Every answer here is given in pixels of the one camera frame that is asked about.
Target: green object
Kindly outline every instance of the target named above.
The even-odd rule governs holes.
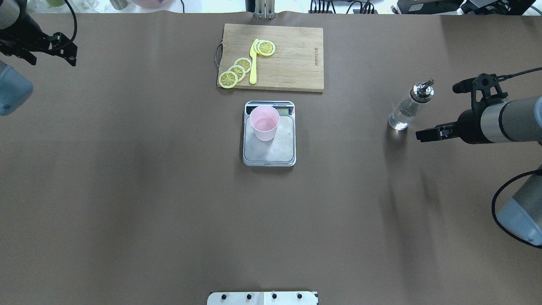
[[[47,3],[49,3],[49,5],[51,5],[53,8],[56,8],[65,4],[64,0],[47,0]]]

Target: white bracket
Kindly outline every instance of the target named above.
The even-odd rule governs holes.
[[[212,293],[207,305],[318,305],[315,291]]]
[[[254,17],[256,19],[274,19],[275,0],[256,0]]]

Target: knife handle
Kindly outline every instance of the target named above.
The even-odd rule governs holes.
[[[256,81],[257,81],[257,76],[256,76],[256,58],[258,57],[258,55],[252,57],[252,66],[250,68],[250,77],[248,79],[248,82],[251,83],[251,84],[255,84]]]

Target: white metal plate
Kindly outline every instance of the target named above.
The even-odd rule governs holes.
[[[318,305],[317,296],[313,291],[212,293],[207,305]]]

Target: kitchen scale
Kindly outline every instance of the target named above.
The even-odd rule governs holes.
[[[248,118],[258,106],[275,108],[280,116],[275,137],[261,141],[254,134]],[[246,166],[292,166],[295,164],[294,103],[287,100],[251,100],[244,106],[243,163]]]

